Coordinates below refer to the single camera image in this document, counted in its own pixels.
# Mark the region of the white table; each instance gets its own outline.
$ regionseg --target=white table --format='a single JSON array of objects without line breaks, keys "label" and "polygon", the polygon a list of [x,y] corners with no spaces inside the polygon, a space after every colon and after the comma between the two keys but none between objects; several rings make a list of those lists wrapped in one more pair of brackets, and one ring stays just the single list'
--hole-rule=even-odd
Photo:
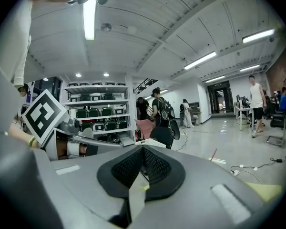
[{"label": "white table", "polygon": [[242,130],[242,112],[243,111],[246,111],[247,112],[247,117],[248,117],[248,112],[249,110],[252,110],[252,130],[254,130],[254,111],[253,111],[253,108],[238,108],[238,107],[235,107],[236,109],[236,120],[237,120],[237,123],[238,123],[238,111],[240,111],[240,127],[239,129]]}]

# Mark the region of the pink chair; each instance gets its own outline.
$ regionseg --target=pink chair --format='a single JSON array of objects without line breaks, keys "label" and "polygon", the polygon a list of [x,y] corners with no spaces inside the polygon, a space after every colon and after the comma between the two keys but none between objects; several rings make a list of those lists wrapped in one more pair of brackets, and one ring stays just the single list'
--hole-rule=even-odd
[{"label": "pink chair", "polygon": [[155,128],[154,123],[150,120],[135,120],[138,127],[141,130],[141,139],[148,139],[151,135],[152,130]]}]

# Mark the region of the red stick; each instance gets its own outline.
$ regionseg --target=red stick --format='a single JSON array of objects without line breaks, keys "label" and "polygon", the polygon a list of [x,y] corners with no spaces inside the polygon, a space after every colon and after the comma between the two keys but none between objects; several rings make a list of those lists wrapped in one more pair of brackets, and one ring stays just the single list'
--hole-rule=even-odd
[{"label": "red stick", "polygon": [[212,158],[210,159],[210,161],[212,161],[212,159],[214,158],[215,154],[216,154],[217,149],[215,149],[215,152],[213,153]]}]

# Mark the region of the fluorescent light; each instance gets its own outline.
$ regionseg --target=fluorescent light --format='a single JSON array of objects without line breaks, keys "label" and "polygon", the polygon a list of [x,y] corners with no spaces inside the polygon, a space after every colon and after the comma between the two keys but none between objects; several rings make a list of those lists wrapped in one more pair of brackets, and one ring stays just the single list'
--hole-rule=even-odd
[{"label": "fluorescent light", "polygon": [[244,69],[241,69],[240,72],[241,72],[241,71],[248,71],[248,70],[257,68],[257,67],[259,67],[259,66],[260,66],[260,65],[258,64],[258,65],[255,65],[255,66],[251,66],[251,67],[248,67],[248,68],[244,68]]},{"label": "fluorescent light", "polygon": [[270,30],[267,30],[267,31],[259,32],[259,33],[254,34],[254,35],[244,37],[243,38],[243,43],[251,42],[251,41],[260,39],[262,37],[265,37],[265,36],[270,36],[270,35],[273,35],[274,33],[275,33],[275,29],[270,29]]},{"label": "fluorescent light", "polygon": [[87,40],[94,40],[94,20],[95,20],[96,0],[88,0],[84,3],[84,29],[85,38]]},{"label": "fluorescent light", "polygon": [[217,80],[222,79],[222,78],[224,78],[224,77],[225,77],[225,76],[223,75],[223,76],[220,76],[220,77],[214,78],[214,79],[212,79],[212,80],[208,80],[208,81],[206,81],[205,83],[213,82],[213,81],[217,81]]},{"label": "fluorescent light", "polygon": [[194,62],[188,64],[188,65],[185,66],[184,68],[185,68],[186,70],[188,70],[188,69],[194,67],[195,65],[198,65],[198,64],[202,63],[203,61],[206,61],[206,60],[208,60],[208,59],[210,59],[210,58],[212,58],[212,57],[214,57],[214,56],[216,56],[216,53],[215,53],[215,52],[212,52],[212,53],[210,53],[210,54],[208,54],[208,55],[206,55],[206,56],[204,56],[204,57],[202,57],[202,58],[200,58],[200,59],[198,59],[198,60],[196,60],[196,61],[194,61]]}]

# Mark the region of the person in blue shirt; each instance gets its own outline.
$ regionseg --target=person in blue shirt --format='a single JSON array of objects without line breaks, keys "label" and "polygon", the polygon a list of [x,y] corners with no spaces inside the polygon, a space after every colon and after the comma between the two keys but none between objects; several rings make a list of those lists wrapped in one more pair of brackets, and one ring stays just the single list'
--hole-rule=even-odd
[{"label": "person in blue shirt", "polygon": [[280,102],[280,111],[286,111],[286,87],[282,87],[282,96]]}]

